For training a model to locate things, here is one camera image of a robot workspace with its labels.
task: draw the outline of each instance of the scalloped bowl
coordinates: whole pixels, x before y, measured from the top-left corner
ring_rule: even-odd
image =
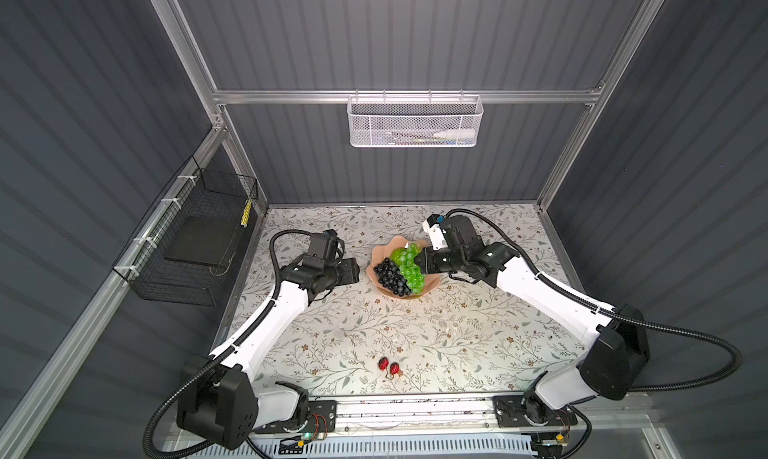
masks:
[[[422,289],[422,293],[419,295],[407,295],[405,297],[400,297],[399,295],[392,294],[392,291],[385,288],[381,284],[379,284],[379,278],[376,277],[376,273],[373,271],[374,266],[379,265],[380,262],[384,260],[384,258],[389,257],[392,255],[392,251],[397,249],[398,247],[407,247],[410,243],[416,243],[420,245],[422,248],[427,247],[429,245],[429,242],[426,239],[420,239],[418,241],[408,241],[408,239],[404,238],[401,235],[396,235],[392,238],[391,241],[389,241],[389,244],[387,245],[377,245],[373,248],[373,253],[371,254],[371,263],[366,268],[366,273],[368,274],[368,277],[370,278],[371,282],[373,282],[373,285],[376,287],[376,289],[379,290],[383,295],[387,297],[391,297],[394,299],[417,299],[422,297],[423,295],[429,293],[429,291],[432,291],[437,286],[440,285],[440,275],[439,274],[427,274],[424,276],[424,289]]]

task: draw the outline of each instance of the corrugated wall panel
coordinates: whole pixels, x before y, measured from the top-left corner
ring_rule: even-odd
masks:
[[[550,214],[587,291],[722,335],[733,377],[654,403],[686,457],[768,437],[768,0],[667,0]],[[650,335],[639,382],[703,375],[725,354]]]
[[[341,105],[229,106],[271,204],[535,200],[583,110],[489,104],[476,147],[408,150],[352,147]]]
[[[596,86],[640,0],[179,0],[220,89]]]
[[[210,122],[149,0],[0,0],[0,57],[5,422]],[[220,314],[130,295],[28,457],[138,457]]]

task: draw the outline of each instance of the floral pattern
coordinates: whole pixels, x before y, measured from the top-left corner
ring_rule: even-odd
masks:
[[[270,210],[231,331],[240,327],[274,283],[267,253],[284,229],[334,229],[346,241],[345,257],[360,264],[360,282],[315,301],[283,333],[256,382],[290,381],[313,395],[402,394],[524,389],[545,368],[562,368],[584,348],[559,324],[525,301],[480,283],[444,278],[419,299],[380,295],[363,270],[374,245],[394,235],[426,238],[422,221],[445,206],[305,208]],[[566,281],[533,205],[469,206],[491,218],[522,245],[538,267]],[[474,221],[486,241],[499,239]],[[309,239],[280,238],[280,264],[306,251]],[[398,362],[385,377],[379,358]]]

